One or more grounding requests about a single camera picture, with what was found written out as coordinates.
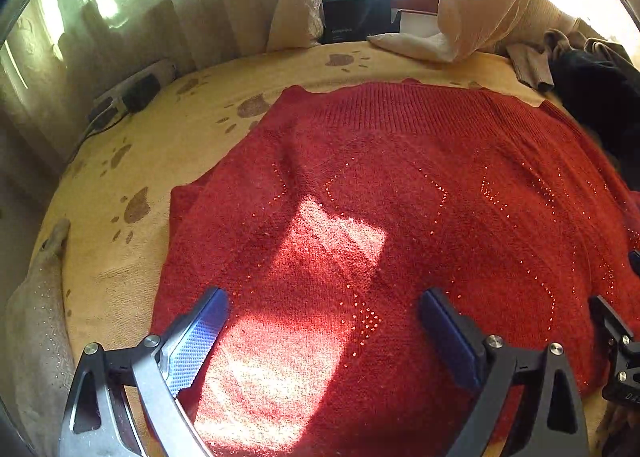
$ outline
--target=yellow blanket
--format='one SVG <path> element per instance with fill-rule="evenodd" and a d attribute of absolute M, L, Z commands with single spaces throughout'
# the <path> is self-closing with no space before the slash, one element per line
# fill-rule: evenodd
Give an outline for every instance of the yellow blanket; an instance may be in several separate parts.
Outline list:
<path fill-rule="evenodd" d="M 74 358 L 84 346 L 137 344 L 151 322 L 168 248 L 170 191 L 214 166 L 284 88 L 327 92 L 366 81 L 486 87 L 538 106 L 510 62 L 474 53 L 455 65 L 424 63 L 367 43 L 243 58 L 188 75 L 166 87 L 140 114 L 91 138 L 65 172 L 42 224 L 40 246 L 60 217 L 71 221 L 63 266 L 66 326 Z M 162 455 L 130 396 L 150 455 Z M 591 440 L 604 412 L 599 394 L 585 402 Z M 498 445 L 487 450 L 497 455 Z"/>

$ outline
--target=blue gripper pad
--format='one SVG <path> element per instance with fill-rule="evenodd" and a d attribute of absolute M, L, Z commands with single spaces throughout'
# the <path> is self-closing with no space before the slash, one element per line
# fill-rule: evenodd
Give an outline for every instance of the blue gripper pad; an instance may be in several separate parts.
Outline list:
<path fill-rule="evenodd" d="M 468 317 L 460 315 L 447 296 L 432 287 L 422 293 L 420 321 L 438 356 L 446 363 L 457 386 L 478 392 L 486 376 L 484 335 Z"/>
<path fill-rule="evenodd" d="M 174 397 L 182 389 L 191 387 L 225 325 L 228 313 L 226 293 L 212 287 L 189 313 L 174 321 L 166 336 L 162 336 L 166 342 L 160 351 L 159 366 Z"/>

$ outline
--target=ribbed hem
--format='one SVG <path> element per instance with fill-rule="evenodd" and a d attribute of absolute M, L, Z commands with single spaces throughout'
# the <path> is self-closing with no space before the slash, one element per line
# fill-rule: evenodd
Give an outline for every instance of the ribbed hem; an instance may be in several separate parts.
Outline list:
<path fill-rule="evenodd" d="M 314 119 L 329 127 L 457 137 L 491 136 L 498 129 L 540 141 L 548 135 L 539 108 L 489 90 L 371 82 L 312 98 L 311 105 Z"/>

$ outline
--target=blue textured pad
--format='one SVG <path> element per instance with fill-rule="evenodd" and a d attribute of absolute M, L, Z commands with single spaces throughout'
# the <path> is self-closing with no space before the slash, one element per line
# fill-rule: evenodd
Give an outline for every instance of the blue textured pad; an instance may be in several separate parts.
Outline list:
<path fill-rule="evenodd" d="M 482 386 L 478 355 L 456 324 L 464 319 L 450 305 L 446 296 L 437 297 L 439 291 L 429 289 L 420 297 L 420 320 L 436 347 L 438 356 L 446 363 L 457 386 L 476 392 Z"/>
<path fill-rule="evenodd" d="M 182 328 L 175 333 L 179 339 L 176 341 L 170 337 L 163 348 L 163 351 L 165 348 L 170 351 L 165 352 L 168 363 L 166 385 L 174 397 L 180 390 L 191 387 L 228 317 L 226 293 L 222 289 L 207 293 L 211 294 L 210 298 L 206 301 L 201 299 L 196 304 L 196 308 L 202 308 L 188 315 L 193 317 L 193 321 L 187 325 L 180 324 Z"/>

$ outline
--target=black cable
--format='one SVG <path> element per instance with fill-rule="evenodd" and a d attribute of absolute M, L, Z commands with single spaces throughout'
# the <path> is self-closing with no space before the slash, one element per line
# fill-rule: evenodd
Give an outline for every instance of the black cable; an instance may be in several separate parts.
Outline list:
<path fill-rule="evenodd" d="M 124 118 L 129 116 L 129 114 L 130 114 L 129 111 L 125 111 L 121 117 L 119 117 L 115 122 L 113 122 L 108 127 L 105 127 L 103 129 L 100 129 L 100 130 L 95 130 L 95 132 L 91 132 L 90 134 L 85 135 L 84 138 L 82 138 L 80 140 L 80 142 L 76 145 L 76 148 L 74 148 L 74 151 L 71 153 L 71 156 L 69 156 L 68 161 L 66 161 L 66 166 L 69 166 L 71 163 L 73 163 L 74 159 L 78 155 L 78 152 L 80 151 L 80 148 L 82 147 L 82 145 L 84 145 L 84 142 L 86 140 L 88 140 L 89 138 L 92 138 L 94 136 L 97 136 L 98 134 L 101 134 L 103 132 L 106 132 L 109 129 L 113 129 L 113 127 L 115 127 L 117 124 L 119 124 Z"/>

